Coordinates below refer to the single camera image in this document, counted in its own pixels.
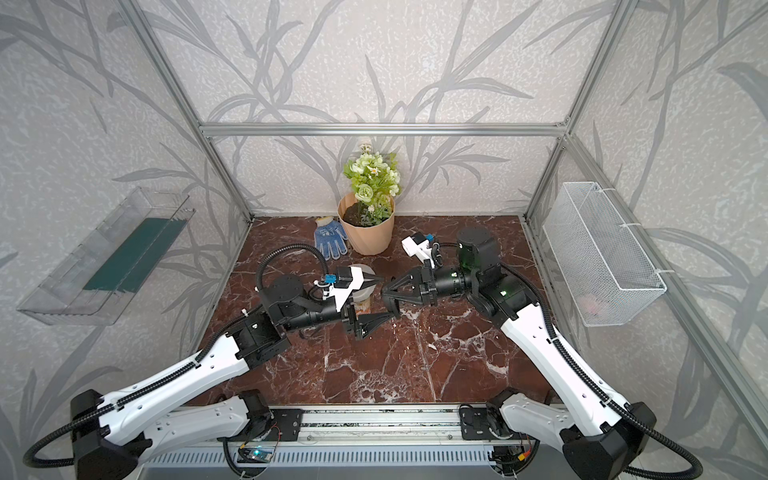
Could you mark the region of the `printed paper milk tea cup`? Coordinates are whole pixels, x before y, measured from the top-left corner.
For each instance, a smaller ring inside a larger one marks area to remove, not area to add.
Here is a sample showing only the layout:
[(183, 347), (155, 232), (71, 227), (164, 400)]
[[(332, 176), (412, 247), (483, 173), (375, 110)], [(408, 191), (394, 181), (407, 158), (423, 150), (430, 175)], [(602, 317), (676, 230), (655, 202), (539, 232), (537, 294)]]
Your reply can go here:
[(368, 297), (364, 300), (356, 300), (354, 307), (358, 315), (369, 314), (372, 312), (372, 299)]

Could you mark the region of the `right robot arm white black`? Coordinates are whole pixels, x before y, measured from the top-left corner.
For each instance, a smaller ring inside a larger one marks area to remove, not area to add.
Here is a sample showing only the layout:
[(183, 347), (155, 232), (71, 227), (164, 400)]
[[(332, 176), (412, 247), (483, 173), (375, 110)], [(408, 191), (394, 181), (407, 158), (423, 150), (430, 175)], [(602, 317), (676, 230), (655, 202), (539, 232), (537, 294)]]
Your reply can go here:
[(442, 262), (441, 245), (430, 235), (402, 241), (420, 266), (382, 289), (387, 309), (404, 303), (434, 306), (444, 297), (467, 300), (533, 362), (564, 405), (556, 408), (507, 388), (489, 400), (481, 426), (500, 440), (527, 437), (558, 449), (581, 479), (615, 479), (645, 448), (648, 437), (609, 403), (626, 399), (608, 388), (553, 325), (537, 289), (506, 265), (496, 239), (485, 228), (457, 236), (458, 263)]

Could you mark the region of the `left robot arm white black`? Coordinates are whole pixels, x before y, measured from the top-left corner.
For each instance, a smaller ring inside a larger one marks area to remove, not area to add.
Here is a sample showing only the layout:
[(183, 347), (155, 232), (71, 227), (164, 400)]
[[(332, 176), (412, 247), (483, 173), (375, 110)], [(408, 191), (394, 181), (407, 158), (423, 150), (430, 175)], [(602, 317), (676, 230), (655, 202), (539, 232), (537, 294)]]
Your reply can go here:
[(255, 391), (203, 407), (185, 404), (281, 354), (290, 345), (289, 331), (342, 322), (357, 338), (366, 337), (394, 315), (357, 315), (352, 295), (379, 281), (359, 267), (342, 268), (318, 282), (322, 297), (316, 299), (298, 276), (282, 275), (260, 288), (258, 307), (236, 318), (198, 353), (123, 390), (77, 396), (75, 419), (99, 406), (109, 409), (72, 434), (77, 478), (123, 479), (138, 466), (195, 443), (266, 434), (274, 421)]

